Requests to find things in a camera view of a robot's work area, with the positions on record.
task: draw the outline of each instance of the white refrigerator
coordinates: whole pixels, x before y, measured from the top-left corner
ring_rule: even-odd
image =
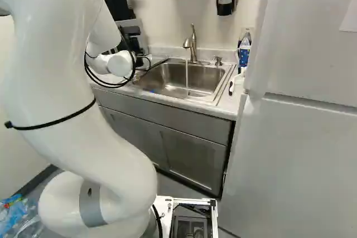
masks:
[[[357,0],[260,0],[219,226],[357,237]]]

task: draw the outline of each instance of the black cable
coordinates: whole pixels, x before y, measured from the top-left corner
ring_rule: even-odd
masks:
[[[5,127],[6,128],[13,128],[13,129],[16,129],[16,130],[21,130],[21,131],[27,131],[27,130],[36,130],[36,129],[41,129],[41,128],[48,128],[52,125],[57,125],[57,124],[60,124],[64,121],[67,121],[67,120],[70,120],[82,113],[84,113],[85,111],[89,110],[93,105],[95,104],[95,98],[94,100],[91,101],[90,104],[88,104],[86,107],[80,109],[79,111],[76,111],[75,113],[72,113],[68,116],[65,116],[65,117],[62,117],[60,119],[57,119],[57,120],[54,120],[54,121],[51,121],[51,122],[48,122],[48,123],[43,123],[43,124],[39,124],[39,125],[32,125],[32,126],[29,126],[29,127],[18,127],[18,126],[15,126],[11,123],[11,121],[8,121],[5,123]]]
[[[100,78],[98,78],[98,77],[96,76],[96,74],[94,74],[94,73],[91,71],[91,69],[89,68],[89,65],[88,65],[88,63],[87,63],[87,61],[86,61],[86,59],[85,59],[85,55],[88,55],[88,57],[91,57],[91,56],[90,56],[87,52],[86,52],[85,55],[84,55],[84,70],[85,70],[86,74],[89,76],[89,78],[90,78],[93,82],[95,82],[96,84],[98,84],[98,85],[100,85],[100,86],[102,86],[102,87],[104,87],[104,88],[110,88],[110,89],[121,88],[122,86],[125,86],[127,83],[129,83],[130,80],[131,80],[131,79],[134,77],[134,75],[135,75],[135,70],[136,70],[135,64],[136,64],[136,63],[135,63],[134,56],[132,55],[132,50],[130,49],[130,47],[129,47],[129,45],[128,45],[128,43],[127,43],[127,40],[125,39],[125,37],[122,35],[122,32],[120,31],[120,29],[118,29],[118,30],[119,30],[119,33],[120,33],[120,35],[121,35],[121,37],[122,37],[122,40],[123,40],[125,46],[127,47],[128,51],[129,51],[130,57],[132,58],[132,64],[133,64],[133,69],[132,69],[131,75],[130,75],[129,78],[125,78],[126,81],[121,81],[121,82],[119,82],[119,83],[114,84],[114,83],[109,83],[109,82],[106,82],[106,81],[101,80]]]
[[[136,70],[140,70],[140,71],[148,71],[151,69],[151,60],[147,57],[147,56],[136,56],[136,58],[145,58],[148,60],[149,62],[149,68],[148,69],[136,69]]]
[[[158,237],[162,238],[162,225],[161,225],[160,216],[158,215],[155,205],[152,205],[152,209],[154,210],[154,214],[155,214],[155,218],[156,218],[156,222],[157,222]]]

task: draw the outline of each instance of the stainless steel sink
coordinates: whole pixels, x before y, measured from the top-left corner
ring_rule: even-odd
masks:
[[[169,59],[152,68],[133,84],[155,94],[216,105],[224,90],[223,85],[233,71],[234,64],[223,63],[216,67],[188,63],[188,87],[186,87],[186,61]]]

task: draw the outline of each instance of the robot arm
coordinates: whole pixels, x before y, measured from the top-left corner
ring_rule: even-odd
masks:
[[[92,103],[83,70],[85,51],[98,56],[120,41],[103,0],[0,0],[0,9],[15,22],[0,97],[13,125],[55,122]],[[110,59],[103,60],[108,70]],[[92,66],[100,64],[93,60]],[[77,238],[143,234],[156,198],[156,171],[142,152],[113,131],[97,104],[69,120],[20,133],[66,171],[48,183],[38,203],[49,229]]]
[[[121,40],[119,29],[107,5],[103,2],[86,47],[85,59],[88,65],[101,75],[127,76],[133,69],[133,61],[129,51],[123,50],[112,55],[101,54],[118,46]]]

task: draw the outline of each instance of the cabinet door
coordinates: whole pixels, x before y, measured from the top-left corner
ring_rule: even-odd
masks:
[[[102,111],[115,132],[146,154],[155,165],[167,169],[158,125],[118,111],[106,108],[102,108]]]
[[[170,172],[220,195],[226,147],[171,129],[160,134]]]

